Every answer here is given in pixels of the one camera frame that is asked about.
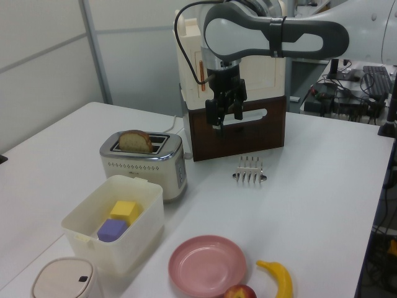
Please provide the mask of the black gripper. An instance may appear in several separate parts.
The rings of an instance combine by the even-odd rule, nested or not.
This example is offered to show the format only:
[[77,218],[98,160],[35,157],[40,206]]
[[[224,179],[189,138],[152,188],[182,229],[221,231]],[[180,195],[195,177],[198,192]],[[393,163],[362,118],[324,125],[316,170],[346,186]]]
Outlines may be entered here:
[[213,99],[205,101],[207,124],[211,125],[219,137],[225,136],[223,122],[229,110],[229,99],[225,95],[232,91],[233,113],[236,120],[243,119],[243,103],[247,99],[245,80],[240,77],[239,65],[220,70],[207,70],[209,87]]

